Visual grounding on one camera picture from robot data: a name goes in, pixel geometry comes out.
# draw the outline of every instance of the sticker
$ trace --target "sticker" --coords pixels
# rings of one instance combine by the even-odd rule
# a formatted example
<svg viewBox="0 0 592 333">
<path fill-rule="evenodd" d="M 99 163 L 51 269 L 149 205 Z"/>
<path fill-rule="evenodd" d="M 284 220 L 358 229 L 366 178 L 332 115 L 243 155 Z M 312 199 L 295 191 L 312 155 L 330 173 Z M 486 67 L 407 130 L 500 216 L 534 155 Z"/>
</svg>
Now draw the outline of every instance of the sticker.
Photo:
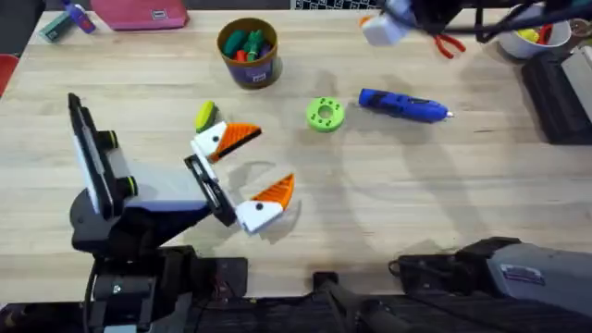
<svg viewBox="0 0 592 333">
<path fill-rule="evenodd" d="M 545 278 L 538 269 L 508 264 L 501 264 L 499 268 L 503 276 L 508 280 L 532 283 L 540 286 L 545 285 Z"/>
<path fill-rule="evenodd" d="M 153 10 L 152 11 L 152 19 L 159 20 L 159 19 L 168 19 L 168 14 L 166 10 Z"/>
<path fill-rule="evenodd" d="M 273 60 L 254 68 L 240 68 L 228 65 L 234 80 L 244 83 L 257 83 L 271 78 Z"/>
</svg>

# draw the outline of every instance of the green gear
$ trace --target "green gear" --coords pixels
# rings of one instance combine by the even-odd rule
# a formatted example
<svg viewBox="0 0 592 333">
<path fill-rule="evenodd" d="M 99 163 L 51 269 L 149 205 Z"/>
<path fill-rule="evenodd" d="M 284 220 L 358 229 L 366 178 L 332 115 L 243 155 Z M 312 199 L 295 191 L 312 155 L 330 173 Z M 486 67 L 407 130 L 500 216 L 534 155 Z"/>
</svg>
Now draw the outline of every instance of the green gear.
<svg viewBox="0 0 592 333">
<path fill-rule="evenodd" d="M 321 116 L 322 111 L 328 111 L 329 116 Z M 315 130 L 330 132 L 341 126 L 345 119 L 345 110 L 335 98 L 318 97 L 306 107 L 306 120 Z"/>
</svg>

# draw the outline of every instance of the white bowl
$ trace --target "white bowl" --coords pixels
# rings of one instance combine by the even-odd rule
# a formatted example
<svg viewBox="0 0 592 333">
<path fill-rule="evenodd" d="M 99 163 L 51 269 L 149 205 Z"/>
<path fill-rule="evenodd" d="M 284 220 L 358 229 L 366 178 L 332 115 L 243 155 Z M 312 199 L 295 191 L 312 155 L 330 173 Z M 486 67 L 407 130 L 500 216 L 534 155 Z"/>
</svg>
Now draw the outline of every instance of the white bowl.
<svg viewBox="0 0 592 333">
<path fill-rule="evenodd" d="M 539 16 L 543 12 L 543 7 L 539 5 L 530 6 L 526 11 L 518 15 L 515 19 L 529 19 Z M 503 32 L 499 35 L 499 44 L 510 56 L 520 59 L 528 59 L 540 52 L 548 51 L 564 45 L 572 36 L 572 28 L 568 21 L 557 22 L 553 24 L 553 31 L 549 37 L 549 43 L 546 45 L 532 43 L 524 39 L 516 31 Z"/>
</svg>

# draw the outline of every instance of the blue hot glue gun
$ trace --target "blue hot glue gun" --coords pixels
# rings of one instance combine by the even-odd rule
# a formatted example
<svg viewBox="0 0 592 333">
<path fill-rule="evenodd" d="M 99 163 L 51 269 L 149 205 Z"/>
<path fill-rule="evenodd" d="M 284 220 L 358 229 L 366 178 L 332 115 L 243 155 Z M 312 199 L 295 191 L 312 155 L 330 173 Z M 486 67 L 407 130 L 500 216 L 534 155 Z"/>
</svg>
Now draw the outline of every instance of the blue hot glue gun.
<svg viewBox="0 0 592 333">
<path fill-rule="evenodd" d="M 436 122 L 453 117 L 448 108 L 438 102 L 374 89 L 362 89 L 359 103 L 393 117 L 406 117 L 424 122 Z"/>
</svg>

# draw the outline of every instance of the white object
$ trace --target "white object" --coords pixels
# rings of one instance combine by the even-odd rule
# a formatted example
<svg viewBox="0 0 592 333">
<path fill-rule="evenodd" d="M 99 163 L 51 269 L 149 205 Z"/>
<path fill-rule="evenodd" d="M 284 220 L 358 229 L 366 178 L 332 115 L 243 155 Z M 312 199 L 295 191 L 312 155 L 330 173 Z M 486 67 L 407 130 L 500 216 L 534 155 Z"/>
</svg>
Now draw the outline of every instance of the white object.
<svg viewBox="0 0 592 333">
<path fill-rule="evenodd" d="M 96 189 L 94 188 L 94 184 L 91 178 L 91 172 L 89 171 L 88 166 L 86 165 L 86 160 L 84 159 L 84 153 L 82 152 L 82 147 L 80 147 L 80 143 L 78 142 L 78 137 L 72 134 L 72 138 L 74 139 L 74 148 L 76 149 L 76 157 L 78 158 L 78 163 L 80 168 L 82 169 L 82 177 L 84 178 L 84 185 L 86 185 L 86 190 L 89 193 L 89 197 L 91 199 L 92 209 L 96 214 L 101 214 L 101 208 L 99 207 L 99 198 L 96 195 Z"/>
<path fill-rule="evenodd" d="M 402 17 L 415 21 L 408 0 L 388 0 L 387 6 Z M 393 21 L 388 15 L 380 15 L 367 20 L 362 25 L 362 32 L 371 45 L 386 46 L 398 43 L 407 35 L 409 28 Z"/>
<path fill-rule="evenodd" d="M 249 235 L 259 232 L 283 212 L 284 208 L 279 203 L 258 201 L 245 201 L 234 211 L 240 226 Z"/>
<path fill-rule="evenodd" d="M 542 6 L 532 5 L 524 13 L 518 15 L 515 20 L 534 18 L 540 16 L 542 12 Z M 546 45 L 527 41 L 516 31 L 501 33 L 499 35 L 499 44 L 510 56 L 528 59 L 543 51 L 564 45 L 571 36 L 572 28 L 569 22 L 562 21 L 553 24 L 553 32 L 549 37 L 549 43 Z"/>
<path fill-rule="evenodd" d="M 572 56 L 561 63 L 561 67 L 588 118 L 592 119 L 592 47 L 576 49 Z"/>
<path fill-rule="evenodd" d="M 213 127 L 196 134 L 195 137 L 193 137 L 193 140 L 191 140 L 191 148 L 193 152 L 197 158 L 199 158 L 210 179 L 213 179 L 216 182 L 218 182 L 218 177 L 207 160 L 207 156 L 216 151 L 227 127 L 227 123 L 221 121 Z M 249 235 L 259 232 L 263 227 L 273 222 L 274 219 L 284 212 L 284 208 L 280 203 L 273 202 L 247 200 L 235 206 L 235 204 L 230 201 L 230 197 L 224 189 L 220 188 L 220 190 L 232 205 L 240 227 Z"/>
</svg>

